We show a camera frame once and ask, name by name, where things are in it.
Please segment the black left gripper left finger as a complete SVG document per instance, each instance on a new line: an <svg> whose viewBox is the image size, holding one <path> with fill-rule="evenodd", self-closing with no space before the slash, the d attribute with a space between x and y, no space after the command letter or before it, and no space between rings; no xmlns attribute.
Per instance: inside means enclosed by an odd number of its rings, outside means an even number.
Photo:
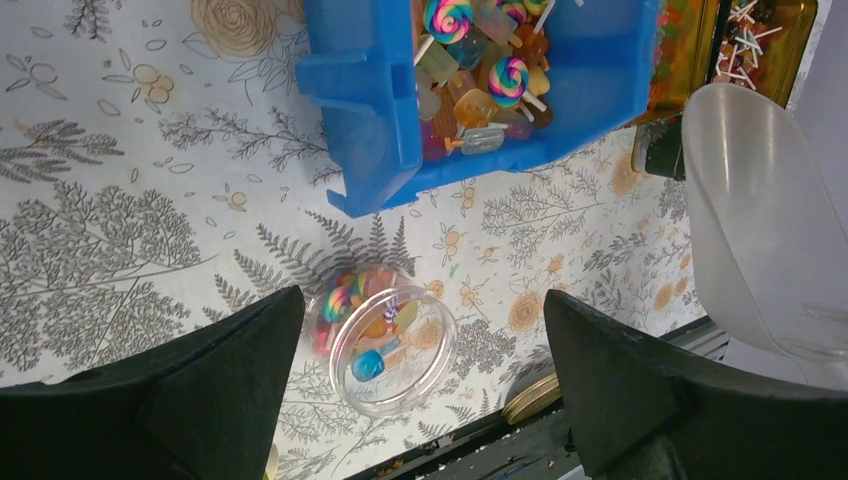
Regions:
<svg viewBox="0 0 848 480"><path fill-rule="evenodd" d="M5 479L259 479L305 315L279 290L55 384L1 391Z"/></svg>

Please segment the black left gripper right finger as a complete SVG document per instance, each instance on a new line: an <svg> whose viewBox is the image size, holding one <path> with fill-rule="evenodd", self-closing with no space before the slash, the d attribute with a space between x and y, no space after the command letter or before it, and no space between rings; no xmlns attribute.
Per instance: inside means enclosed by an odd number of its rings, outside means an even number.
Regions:
<svg viewBox="0 0 848 480"><path fill-rule="evenodd" d="M558 290L544 319L571 438L595 479L843 479L847 396L739 370Z"/></svg>

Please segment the clear glass jar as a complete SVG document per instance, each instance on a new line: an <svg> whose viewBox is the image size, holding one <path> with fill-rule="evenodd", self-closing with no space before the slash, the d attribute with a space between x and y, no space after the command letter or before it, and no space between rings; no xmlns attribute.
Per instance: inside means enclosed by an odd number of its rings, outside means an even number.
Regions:
<svg viewBox="0 0 848 480"><path fill-rule="evenodd" d="M314 354L332 389L369 417L402 415L438 389L458 354L458 322L403 272L372 264L342 270L306 302Z"/></svg>

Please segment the translucent plastic scoop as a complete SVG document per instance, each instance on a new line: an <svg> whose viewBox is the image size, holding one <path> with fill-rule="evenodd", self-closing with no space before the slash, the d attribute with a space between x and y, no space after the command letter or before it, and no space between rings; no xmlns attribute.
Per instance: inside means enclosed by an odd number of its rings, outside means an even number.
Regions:
<svg viewBox="0 0 848 480"><path fill-rule="evenodd" d="M731 339L726 362L847 387L847 227L792 116L730 83L682 117L696 292Z"/></svg>

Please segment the blue plastic bin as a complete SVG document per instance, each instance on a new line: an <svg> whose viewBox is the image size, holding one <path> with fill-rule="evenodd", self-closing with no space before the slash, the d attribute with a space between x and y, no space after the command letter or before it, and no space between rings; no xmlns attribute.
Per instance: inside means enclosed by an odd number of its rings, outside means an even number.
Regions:
<svg viewBox="0 0 848 480"><path fill-rule="evenodd" d="M425 190L496 171L557 161L647 108L660 8L655 1L560 1L546 23L550 126L479 155L422 156L406 1L308 1L310 53L300 92L322 111L344 191L328 201L357 218L414 201Z"/></svg>

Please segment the gold round jar lid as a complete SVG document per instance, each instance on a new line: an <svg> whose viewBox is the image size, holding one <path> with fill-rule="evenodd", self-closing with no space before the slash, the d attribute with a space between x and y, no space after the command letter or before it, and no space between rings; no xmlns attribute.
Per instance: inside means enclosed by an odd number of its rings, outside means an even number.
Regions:
<svg viewBox="0 0 848 480"><path fill-rule="evenodd" d="M509 425L517 425L550 407L562 398L558 377L552 373L537 381L509 403L502 416Z"/></svg>

